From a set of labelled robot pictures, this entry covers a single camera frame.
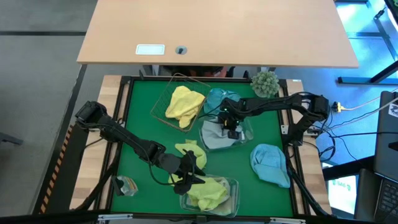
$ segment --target green tabletop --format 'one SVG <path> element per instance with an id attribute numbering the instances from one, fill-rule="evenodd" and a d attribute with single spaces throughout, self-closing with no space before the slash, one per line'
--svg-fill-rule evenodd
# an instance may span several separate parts
<path id="1" fill-rule="evenodd" d="M 254 97 L 247 83 L 208 82 L 213 88 L 222 88 L 239 93 L 242 97 Z M 199 127 L 194 124 L 189 133 L 171 128 L 150 115 L 163 89 L 165 81 L 134 81 L 132 99 L 126 128 L 142 139 L 163 144 L 168 153 L 181 156 L 175 143 L 185 143 L 186 139 L 199 139 Z M 282 148 L 276 111 L 266 112 L 250 119 L 254 139 L 242 146 L 207 154 L 206 174 L 236 179 L 240 188 L 240 206 L 237 216 L 255 217 L 292 217 L 292 205 L 289 189 L 260 180 L 250 166 L 250 153 L 260 143 Z M 154 175 L 167 182 L 168 173 L 157 167 Z M 118 175 L 131 177 L 138 186 L 133 197 L 113 196 L 112 212 L 193 214 L 180 208 L 179 195 L 174 194 L 171 186 L 155 183 L 149 174 L 148 165 L 141 161 L 128 145 L 121 152 Z"/>

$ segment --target gray floor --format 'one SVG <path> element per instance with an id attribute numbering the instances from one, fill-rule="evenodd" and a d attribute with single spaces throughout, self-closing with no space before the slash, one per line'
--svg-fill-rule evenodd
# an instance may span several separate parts
<path id="1" fill-rule="evenodd" d="M 347 32 L 376 32 L 373 16 L 383 7 L 379 1 L 366 5 L 339 4 L 338 10 Z M 87 29 L 95 0 L 0 0 L 0 30 L 77 30 Z M 393 45 L 398 35 L 388 19 L 381 17 Z M 6 37 L 0 36 L 0 132 L 24 140 L 22 146 L 0 145 L 0 216 L 29 213 L 39 185 L 44 162 L 72 90 L 78 65 L 76 58 L 83 37 Z M 304 89 L 323 94 L 330 101 L 352 107 L 379 96 L 393 86 L 350 86 L 336 84 L 338 76 L 371 77 L 392 63 L 380 38 L 351 39 L 359 60 L 359 70 L 278 68 L 280 78 L 303 80 Z M 95 100 L 105 74 L 137 75 L 140 66 L 89 66 L 76 108 Z M 243 73 L 246 68 L 238 68 Z M 375 101 L 356 111 L 334 115 L 333 124 L 359 116 L 378 107 Z M 356 125 L 336 129 L 336 134 L 375 131 L 377 115 Z M 347 137 L 352 154 L 362 158 L 374 154 L 375 136 Z M 321 149 L 331 144 L 327 136 L 317 143 Z M 333 163 L 352 161 L 337 140 Z"/>

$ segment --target laptop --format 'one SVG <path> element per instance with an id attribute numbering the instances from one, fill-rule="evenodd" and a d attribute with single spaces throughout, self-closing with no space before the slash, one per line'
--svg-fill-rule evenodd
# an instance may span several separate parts
<path id="1" fill-rule="evenodd" d="M 398 93 L 381 93 L 380 106 L 398 97 Z M 398 132 L 398 101 L 379 112 L 377 131 Z M 382 177 L 376 222 L 398 223 L 398 134 L 378 134 L 374 156 L 374 172 Z"/>

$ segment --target wire basket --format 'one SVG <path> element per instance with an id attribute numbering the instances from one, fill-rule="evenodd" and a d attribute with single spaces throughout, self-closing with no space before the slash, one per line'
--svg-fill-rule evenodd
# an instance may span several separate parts
<path id="1" fill-rule="evenodd" d="M 185 86 L 189 90 L 198 92 L 205 97 L 205 99 L 199 106 L 198 113 L 201 111 L 201 108 L 206 101 L 206 98 L 211 90 L 211 87 L 205 83 L 199 82 L 198 80 L 196 80 L 194 78 L 187 77 L 185 75 L 182 75 L 181 73 L 176 73 L 173 75 L 172 79 L 167 84 L 165 90 L 162 92 L 159 99 L 156 101 L 155 106 L 150 111 L 150 114 L 154 118 L 158 119 L 159 121 L 161 121 L 173 128 L 176 128 L 176 129 L 186 133 L 192 129 L 192 126 L 197 118 L 198 113 L 195 115 L 194 118 L 191 119 L 190 124 L 185 128 L 180 128 L 180 125 L 179 125 L 177 119 L 166 118 L 166 110 L 169 107 L 169 104 L 171 102 L 173 92 L 176 89 L 176 87 L 178 87 L 178 86 Z"/>

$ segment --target wooden desk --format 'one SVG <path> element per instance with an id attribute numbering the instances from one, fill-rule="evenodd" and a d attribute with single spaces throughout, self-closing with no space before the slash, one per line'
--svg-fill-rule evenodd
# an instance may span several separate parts
<path id="1" fill-rule="evenodd" d="M 120 79 L 120 76 L 107 75 L 104 77 L 101 91 L 98 97 L 98 102 L 104 104 L 105 107 L 107 107 L 108 114 L 113 114 L 116 97 L 118 95 Z M 303 90 L 300 80 L 287 80 L 287 86 L 290 95 Z M 120 117 L 123 113 L 123 108 L 124 105 L 121 105 L 121 110 L 119 113 Z M 286 123 L 287 114 L 285 113 L 285 111 L 282 112 L 282 115 Z M 293 113 L 293 118 L 295 121 L 300 119 L 299 116 L 300 114 Z M 98 132 L 90 133 L 87 143 L 97 140 L 99 138 L 98 134 Z M 305 141 L 315 143 L 313 139 L 308 137 L 305 137 Z M 76 182 L 70 208 L 76 208 L 77 206 L 79 206 L 84 198 L 93 190 L 94 186 L 97 184 L 100 176 L 101 166 L 103 163 L 105 147 L 106 142 L 101 141 L 98 144 L 92 145 L 86 149 L 80 166 L 78 180 Z M 312 146 L 303 145 L 300 147 L 300 158 L 302 161 L 302 168 L 306 186 L 311 191 L 317 202 L 322 206 L 322 208 L 328 213 L 331 213 L 317 150 Z M 104 208 L 107 192 L 108 187 L 106 186 L 104 188 L 103 197 L 100 204 L 101 208 Z M 303 213 L 302 199 L 298 188 L 295 188 L 295 193 L 298 212 Z"/>
<path id="2" fill-rule="evenodd" d="M 332 0 L 99 0 L 77 61 L 358 67 Z"/>

